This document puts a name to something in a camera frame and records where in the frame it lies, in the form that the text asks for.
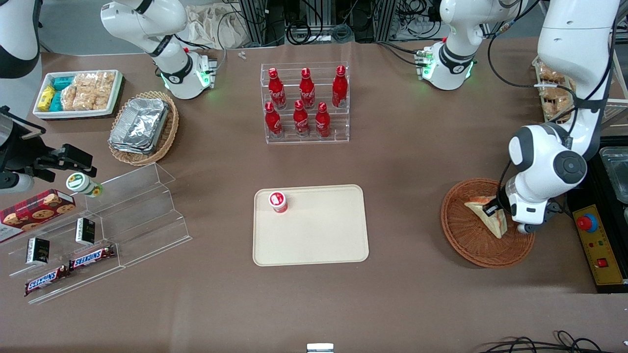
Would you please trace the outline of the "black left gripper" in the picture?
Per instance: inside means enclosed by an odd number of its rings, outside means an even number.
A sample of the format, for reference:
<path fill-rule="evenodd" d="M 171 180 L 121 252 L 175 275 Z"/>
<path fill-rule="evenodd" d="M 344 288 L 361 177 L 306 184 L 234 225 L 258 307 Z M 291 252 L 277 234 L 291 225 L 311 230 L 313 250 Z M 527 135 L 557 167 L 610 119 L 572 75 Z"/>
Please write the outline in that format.
<path fill-rule="evenodd" d="M 510 180 L 501 184 L 495 202 L 489 202 L 483 206 L 483 212 L 487 217 L 493 216 L 497 211 L 501 209 L 511 209 L 511 204 L 507 194 L 507 186 Z"/>

